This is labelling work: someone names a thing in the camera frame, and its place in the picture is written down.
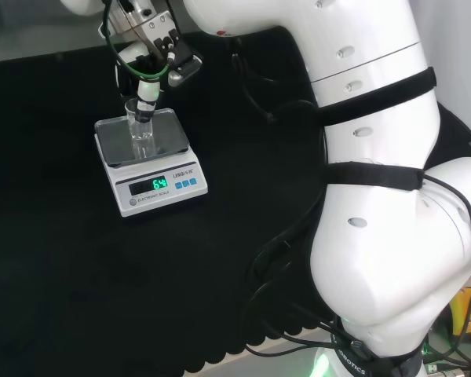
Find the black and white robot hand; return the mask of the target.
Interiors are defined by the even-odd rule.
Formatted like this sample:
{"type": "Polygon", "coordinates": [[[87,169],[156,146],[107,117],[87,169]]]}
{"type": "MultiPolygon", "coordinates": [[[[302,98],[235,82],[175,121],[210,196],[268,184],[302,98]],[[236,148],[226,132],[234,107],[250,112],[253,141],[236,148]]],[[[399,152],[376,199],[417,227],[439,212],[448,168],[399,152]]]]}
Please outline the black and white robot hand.
{"type": "Polygon", "coordinates": [[[170,66],[144,42],[133,42],[119,52],[119,57],[115,76],[121,96],[128,99],[129,117],[139,124],[148,123],[159,100],[162,77],[170,66]]]}

